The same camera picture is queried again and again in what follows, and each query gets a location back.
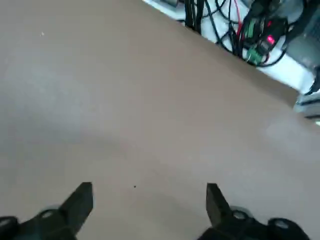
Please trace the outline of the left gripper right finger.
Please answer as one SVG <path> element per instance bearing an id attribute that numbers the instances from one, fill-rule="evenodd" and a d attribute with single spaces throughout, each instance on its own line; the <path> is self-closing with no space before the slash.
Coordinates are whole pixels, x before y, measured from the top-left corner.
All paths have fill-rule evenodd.
<path id="1" fill-rule="evenodd" d="M 216 183 L 206 185 L 206 211 L 211 227 L 200 240 L 308 240 L 295 222 L 281 217 L 262 224 L 239 209 L 232 209 Z"/>

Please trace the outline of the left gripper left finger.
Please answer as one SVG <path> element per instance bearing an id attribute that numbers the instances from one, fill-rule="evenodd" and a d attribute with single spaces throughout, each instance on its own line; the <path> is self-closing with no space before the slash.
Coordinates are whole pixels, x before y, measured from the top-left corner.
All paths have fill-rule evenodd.
<path id="1" fill-rule="evenodd" d="M 93 209 L 93 184 L 82 182 L 58 207 L 40 211 L 19 222 L 16 216 L 0 218 L 2 240 L 75 240 Z"/>

